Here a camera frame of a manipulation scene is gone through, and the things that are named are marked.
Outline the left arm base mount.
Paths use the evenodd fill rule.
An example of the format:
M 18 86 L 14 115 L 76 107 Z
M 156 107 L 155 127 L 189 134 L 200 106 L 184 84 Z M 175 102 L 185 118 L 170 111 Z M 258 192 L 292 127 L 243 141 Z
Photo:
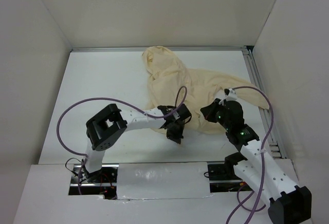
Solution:
M 117 200 L 118 164 L 103 164 L 100 171 L 89 176 L 77 158 L 69 158 L 64 166 L 71 175 L 70 196 L 100 195 L 106 200 Z

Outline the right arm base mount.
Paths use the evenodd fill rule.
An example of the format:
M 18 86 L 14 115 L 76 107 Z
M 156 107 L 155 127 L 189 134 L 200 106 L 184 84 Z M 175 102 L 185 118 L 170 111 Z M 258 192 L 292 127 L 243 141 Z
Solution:
M 209 179 L 211 193 L 237 192 L 238 189 L 247 185 L 234 173 L 233 166 L 240 161 L 247 159 L 239 152 L 225 157 L 223 162 L 208 162 L 208 169 L 204 172 L 204 177 Z

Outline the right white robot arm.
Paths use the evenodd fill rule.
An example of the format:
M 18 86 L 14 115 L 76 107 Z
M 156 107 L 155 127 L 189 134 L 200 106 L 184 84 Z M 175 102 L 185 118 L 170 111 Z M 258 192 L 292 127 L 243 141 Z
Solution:
M 255 193 L 255 203 L 247 217 L 249 223 L 259 201 L 272 223 L 302 223 L 311 218 L 312 194 L 306 186 L 292 180 L 265 149 L 265 140 L 245 123 L 237 88 L 225 89 L 225 97 L 201 108 L 205 120 L 219 123 L 237 152 L 225 158 L 225 175 L 241 178 Z

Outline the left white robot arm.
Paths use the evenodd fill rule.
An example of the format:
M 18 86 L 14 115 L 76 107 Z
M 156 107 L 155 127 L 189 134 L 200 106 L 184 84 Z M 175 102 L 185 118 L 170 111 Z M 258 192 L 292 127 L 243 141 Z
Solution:
M 99 111 L 86 123 L 89 143 L 83 160 L 82 172 L 87 182 L 96 182 L 101 178 L 102 160 L 105 151 L 111 148 L 123 133 L 137 129 L 165 129 L 166 138 L 181 144 L 185 124 L 192 115 L 185 104 L 158 106 L 139 111 L 121 110 L 116 104 L 110 104 Z

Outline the cream yellow jacket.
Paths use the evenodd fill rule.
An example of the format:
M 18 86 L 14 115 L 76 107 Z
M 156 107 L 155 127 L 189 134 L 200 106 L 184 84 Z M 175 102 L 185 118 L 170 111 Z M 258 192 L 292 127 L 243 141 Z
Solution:
M 149 73 L 147 89 L 148 109 L 160 105 L 172 105 L 174 99 L 184 101 L 192 114 L 188 129 L 204 134 L 223 134 L 224 128 L 206 121 L 200 109 L 209 105 L 214 96 L 226 88 L 238 87 L 237 96 L 252 105 L 269 109 L 265 98 L 250 82 L 219 71 L 187 68 L 179 57 L 162 46 L 147 48 L 142 60 Z

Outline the aluminium frame rail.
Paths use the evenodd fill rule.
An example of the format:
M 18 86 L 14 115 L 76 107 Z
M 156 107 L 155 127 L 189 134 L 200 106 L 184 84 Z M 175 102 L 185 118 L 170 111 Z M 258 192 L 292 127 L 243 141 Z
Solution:
M 106 162 L 185 162 L 220 161 L 235 152 L 225 129 L 205 120 L 201 108 L 235 88 L 245 120 L 265 136 L 259 109 L 268 109 L 265 98 L 237 71 L 215 70 L 230 63 L 225 51 L 186 52 L 183 62 L 176 53 L 162 47 L 134 52 L 74 52 L 69 57 L 70 79 L 76 82 L 76 100 L 88 99 L 70 111 L 61 122 L 61 137 L 75 151 L 84 152 L 90 141 L 86 122 L 114 99 L 125 100 L 143 109 L 173 105 L 178 99 L 191 112 L 184 139 L 177 144 L 166 138 L 165 129 L 138 129 L 125 132 L 109 148 Z

